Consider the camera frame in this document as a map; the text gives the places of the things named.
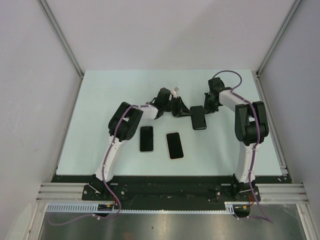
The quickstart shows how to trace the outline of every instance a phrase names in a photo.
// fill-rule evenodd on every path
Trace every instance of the phone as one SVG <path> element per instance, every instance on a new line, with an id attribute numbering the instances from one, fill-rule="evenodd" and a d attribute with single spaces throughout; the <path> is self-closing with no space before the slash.
<path id="1" fill-rule="evenodd" d="M 140 152 L 154 151 L 154 128 L 152 126 L 140 127 Z"/>
<path id="2" fill-rule="evenodd" d="M 203 130 L 207 128 L 205 109 L 203 106 L 190 107 L 192 128 L 194 130 Z"/>
<path id="3" fill-rule="evenodd" d="M 166 143 L 170 159 L 182 159 L 184 157 L 184 151 L 182 149 L 181 139 L 178 132 L 168 133 L 166 135 Z"/>

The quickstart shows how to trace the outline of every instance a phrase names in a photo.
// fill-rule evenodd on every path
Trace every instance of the table surface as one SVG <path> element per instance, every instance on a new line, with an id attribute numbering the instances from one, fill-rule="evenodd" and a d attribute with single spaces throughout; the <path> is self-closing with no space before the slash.
<path id="1" fill-rule="evenodd" d="M 64 143 L 57 175 L 92 175 L 108 144 L 108 123 L 122 102 L 141 105 L 157 96 L 160 88 L 179 88 L 185 105 L 204 105 L 208 80 L 219 70 L 119 70 L 87 71 L 81 85 Z M 259 96 L 249 69 L 237 70 L 243 78 L 236 92 L 251 101 Z M 219 75 L 225 86 L 239 78 Z M 175 118 L 166 112 L 156 120 L 142 120 L 134 137 L 123 148 L 114 169 L 119 176 L 223 176 L 235 173 L 239 142 L 234 132 L 235 114 L 225 106 L 205 116 L 207 129 L 193 130 L 191 118 Z M 154 151 L 139 151 L 140 126 L 153 126 Z M 170 160 L 166 134 L 178 132 L 184 158 Z M 257 176 L 279 176 L 281 170 L 270 135 L 258 152 Z"/>

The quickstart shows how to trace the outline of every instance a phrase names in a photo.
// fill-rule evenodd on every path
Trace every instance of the purple cable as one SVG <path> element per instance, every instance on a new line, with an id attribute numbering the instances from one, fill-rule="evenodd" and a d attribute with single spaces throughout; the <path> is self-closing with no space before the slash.
<path id="1" fill-rule="evenodd" d="M 106 154 L 105 154 L 105 157 L 104 157 L 104 160 L 103 160 L 103 164 L 102 164 L 102 180 L 103 180 L 103 183 L 106 187 L 106 189 L 108 189 L 108 191 L 112 194 L 112 196 L 114 196 L 116 202 L 118 202 L 119 204 L 119 209 L 118 211 L 112 215 L 112 216 L 98 216 L 98 219 L 113 219 L 115 218 L 121 211 L 122 209 L 122 205 L 121 205 L 121 202 L 119 200 L 119 198 L 117 197 L 117 195 L 111 190 L 111 188 L 108 186 L 107 182 L 106 182 L 106 178 L 105 178 L 105 165 L 106 165 L 106 162 L 107 162 L 107 159 L 108 159 L 108 155 L 111 151 L 111 148 L 113 146 L 113 144 L 115 143 L 116 141 L 116 136 L 117 136 L 117 132 L 118 132 L 118 129 L 119 129 L 119 126 L 122 122 L 122 120 L 126 117 L 126 115 L 128 114 L 128 112 L 130 111 L 130 109 L 132 108 L 146 108 L 146 107 L 149 107 L 149 105 L 130 105 L 125 111 L 124 113 L 122 114 L 121 118 L 119 119 L 116 127 L 115 127 L 115 130 L 114 130 L 114 134 L 113 134 L 113 139 L 112 139 L 112 142 L 108 148 L 108 150 L 106 151 Z M 47 218 L 47 222 L 52 225 L 52 226 L 65 226 L 65 225 L 68 225 L 68 224 L 71 224 L 79 219 L 82 219 L 82 218 L 86 218 L 86 217 L 89 217 L 89 216 L 95 216 L 94 213 L 93 214 L 85 214 L 85 215 L 81 215 L 81 216 L 78 216 L 70 221 L 66 221 L 66 222 L 62 222 L 62 223 L 53 223 L 49 217 Z"/>
<path id="2" fill-rule="evenodd" d="M 259 127 L 259 122 L 258 122 L 258 117 L 257 117 L 257 114 L 256 114 L 256 110 L 253 106 L 253 104 L 244 99 L 242 96 L 238 95 L 237 93 L 234 92 L 234 90 L 236 88 L 238 88 L 241 84 L 242 84 L 242 77 L 239 73 L 237 73 L 236 71 L 232 71 L 232 70 L 222 70 L 222 71 L 219 71 L 217 72 L 213 77 L 216 77 L 218 74 L 220 73 L 233 73 L 233 74 L 236 74 L 239 78 L 240 78 L 240 83 L 238 85 L 236 85 L 235 87 L 231 88 L 231 94 L 236 96 L 237 98 L 241 99 L 242 101 L 244 101 L 245 103 L 249 104 L 251 110 L 252 110 L 252 113 L 253 113 L 253 117 L 254 117 L 254 122 L 255 122 L 255 126 L 256 126 L 256 130 L 257 130 L 257 140 L 256 140 L 256 143 L 253 145 L 253 151 L 252 151 L 252 159 L 251 159 L 251 165 L 250 165 L 250 169 L 249 169 L 249 185 L 250 185 L 250 189 L 251 189 L 251 192 L 252 192 L 252 195 L 254 197 L 254 200 L 257 204 L 257 206 L 259 207 L 261 213 L 264 215 L 264 217 L 262 216 L 249 216 L 249 217 L 243 217 L 243 218 L 249 218 L 249 219 L 263 219 L 263 220 L 266 220 L 270 223 L 274 223 L 269 217 L 268 215 L 266 214 L 266 212 L 263 210 L 263 208 L 261 207 L 261 204 L 259 203 L 256 195 L 255 195 L 255 190 L 252 186 L 252 183 L 251 183 L 251 174 L 252 174 L 252 170 L 254 168 L 254 164 L 255 164 L 255 156 L 256 156 L 256 147 L 258 146 L 258 144 L 260 143 L 260 139 L 261 139 L 261 136 L 260 136 L 260 127 Z"/>

